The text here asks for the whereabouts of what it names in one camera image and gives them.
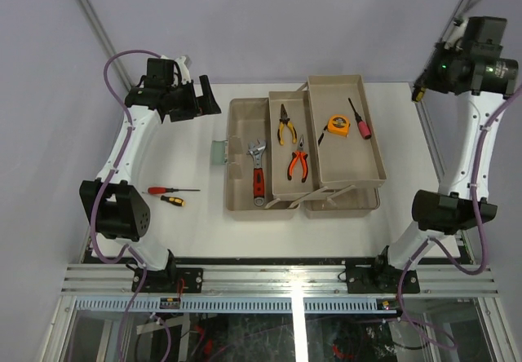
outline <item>table surface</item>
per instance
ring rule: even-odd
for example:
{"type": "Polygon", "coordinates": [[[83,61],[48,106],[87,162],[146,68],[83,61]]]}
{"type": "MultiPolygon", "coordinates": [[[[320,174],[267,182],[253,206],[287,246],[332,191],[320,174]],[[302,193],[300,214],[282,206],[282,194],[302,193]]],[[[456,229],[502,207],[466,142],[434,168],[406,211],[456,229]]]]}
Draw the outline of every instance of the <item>table surface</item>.
{"type": "MultiPolygon", "coordinates": [[[[383,154],[387,181],[379,189],[381,206],[359,219],[308,219],[302,208],[289,221],[239,222],[224,208],[225,166],[210,164],[212,140],[226,136],[232,99],[268,97],[269,91],[293,91],[301,84],[213,85],[222,114],[193,121],[166,119],[153,138],[135,183],[139,191],[161,185],[200,188],[180,192],[187,205],[177,208],[144,195],[151,210],[148,233],[175,256],[199,258],[327,258],[379,254],[411,222],[418,189],[436,191],[438,181],[417,109],[407,83],[366,83],[374,131],[383,154]]],[[[98,235],[100,248],[113,256],[120,245],[98,235]]],[[[454,237],[443,241],[459,256],[454,237]]],[[[427,257],[444,254],[438,247],[427,257]]]]}

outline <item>open toolbox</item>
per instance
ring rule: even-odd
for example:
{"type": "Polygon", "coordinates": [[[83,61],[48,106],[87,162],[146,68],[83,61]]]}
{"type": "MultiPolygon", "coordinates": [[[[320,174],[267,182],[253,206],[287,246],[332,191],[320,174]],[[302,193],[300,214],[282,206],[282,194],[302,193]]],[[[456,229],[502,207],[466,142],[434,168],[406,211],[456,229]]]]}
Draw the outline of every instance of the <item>open toolbox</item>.
{"type": "Polygon", "coordinates": [[[225,208],[234,219],[291,219],[301,202],[311,219],[364,216],[379,207],[378,188],[386,172],[359,75],[312,76],[308,91],[270,91],[268,99],[233,99],[225,143],[225,208]],[[348,98],[371,130],[370,139],[358,132],[348,98]],[[281,105],[297,134],[294,138],[284,126],[283,144],[278,138],[281,105]],[[333,115],[350,121],[347,137],[324,132],[333,115]],[[304,182],[300,162],[293,178],[288,177],[301,137],[307,154],[304,182]],[[267,144],[261,158],[263,205],[254,203],[254,160],[248,153],[249,143],[258,139],[267,144]]]}

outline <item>gray wall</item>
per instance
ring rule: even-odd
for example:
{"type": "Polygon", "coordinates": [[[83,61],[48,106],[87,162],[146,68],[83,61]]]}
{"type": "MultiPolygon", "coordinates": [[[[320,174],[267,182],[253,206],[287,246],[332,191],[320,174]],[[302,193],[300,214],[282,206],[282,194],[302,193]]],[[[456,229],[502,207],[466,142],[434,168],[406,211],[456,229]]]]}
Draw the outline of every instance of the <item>gray wall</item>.
{"type": "Polygon", "coordinates": [[[121,115],[74,0],[0,0],[0,360],[33,360],[121,115]]]}
{"type": "MultiPolygon", "coordinates": [[[[213,82],[414,79],[458,0],[91,0],[117,50],[189,54],[213,82]]],[[[143,65],[130,58],[130,73],[143,65]]]]}
{"type": "MultiPolygon", "coordinates": [[[[472,15],[495,15],[508,20],[502,44],[503,57],[516,59],[522,65],[522,0],[485,0],[472,15]]],[[[437,142],[448,166],[453,155],[453,138],[456,131],[456,104],[454,96],[433,92],[425,98],[437,142]]],[[[518,99],[504,114],[498,131],[493,160],[489,172],[489,201],[498,205],[498,215],[487,224],[491,267],[501,290],[504,307],[511,328],[522,349],[522,311],[519,308],[522,283],[522,231],[520,208],[522,192],[522,99],[518,99]]]]}

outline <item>tape measure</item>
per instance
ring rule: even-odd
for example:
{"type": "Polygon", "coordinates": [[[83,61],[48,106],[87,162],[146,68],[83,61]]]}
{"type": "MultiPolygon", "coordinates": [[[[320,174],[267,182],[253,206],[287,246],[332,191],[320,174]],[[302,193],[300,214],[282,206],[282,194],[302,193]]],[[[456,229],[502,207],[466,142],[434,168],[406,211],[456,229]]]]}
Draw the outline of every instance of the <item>tape measure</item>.
{"type": "Polygon", "coordinates": [[[333,115],[328,120],[328,126],[326,129],[332,134],[348,136],[348,131],[350,130],[350,121],[344,115],[333,115]]]}

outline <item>wrench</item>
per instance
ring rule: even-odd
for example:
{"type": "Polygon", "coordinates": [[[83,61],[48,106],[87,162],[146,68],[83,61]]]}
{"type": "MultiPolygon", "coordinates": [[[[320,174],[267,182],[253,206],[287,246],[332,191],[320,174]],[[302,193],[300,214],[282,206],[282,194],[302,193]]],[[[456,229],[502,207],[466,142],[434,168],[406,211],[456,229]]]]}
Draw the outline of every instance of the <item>wrench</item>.
{"type": "Polygon", "coordinates": [[[264,175],[261,157],[267,148],[267,141],[258,139],[258,144],[248,143],[248,153],[254,158],[254,204],[258,207],[264,205],[264,175]]]}

